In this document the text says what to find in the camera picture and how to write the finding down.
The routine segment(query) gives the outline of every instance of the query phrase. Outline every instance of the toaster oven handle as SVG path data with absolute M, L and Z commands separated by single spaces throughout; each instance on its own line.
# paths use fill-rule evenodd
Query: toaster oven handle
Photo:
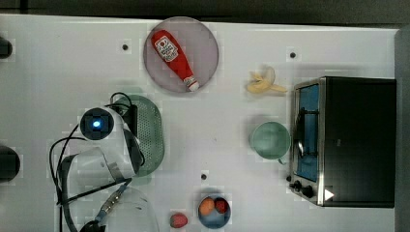
M 299 151 L 299 156 L 301 158 L 304 157 L 304 144 L 305 141 L 305 115 L 306 114 L 315 114 L 316 116 L 319 114 L 319 110 L 305 110 L 305 108 L 301 108 L 298 113 L 298 118 L 296 119 L 295 124 L 295 139 L 293 140 L 294 145 L 297 146 Z

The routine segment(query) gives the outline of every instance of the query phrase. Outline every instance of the green bowl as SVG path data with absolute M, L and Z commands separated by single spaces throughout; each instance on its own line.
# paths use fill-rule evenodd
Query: green bowl
M 279 160 L 290 147 L 290 134 L 280 123 L 268 122 L 258 126 L 249 138 L 250 147 L 262 158 Z

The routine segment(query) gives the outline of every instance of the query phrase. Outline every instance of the orange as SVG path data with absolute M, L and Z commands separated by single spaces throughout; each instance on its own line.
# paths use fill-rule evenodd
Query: orange
M 215 209 L 214 200 L 211 197 L 205 198 L 202 203 L 199 205 L 199 213 L 202 216 L 208 216 Z

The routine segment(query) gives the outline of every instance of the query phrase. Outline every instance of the round plate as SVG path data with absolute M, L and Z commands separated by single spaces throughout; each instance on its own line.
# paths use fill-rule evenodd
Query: round plate
M 168 31 L 178 41 L 188 58 L 199 88 L 206 85 L 214 75 L 219 60 L 217 40 L 208 27 L 190 17 L 171 17 L 158 24 L 145 41 L 144 64 L 151 78 L 164 89 L 185 93 L 190 90 L 152 47 L 151 38 L 160 30 Z

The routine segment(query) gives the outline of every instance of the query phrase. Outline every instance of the red ketchup bottle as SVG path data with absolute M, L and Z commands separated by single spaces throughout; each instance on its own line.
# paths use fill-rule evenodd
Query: red ketchup bottle
M 151 43 L 163 62 L 184 81 L 191 91 L 199 88 L 184 51 L 169 32 L 160 30 L 154 33 Z

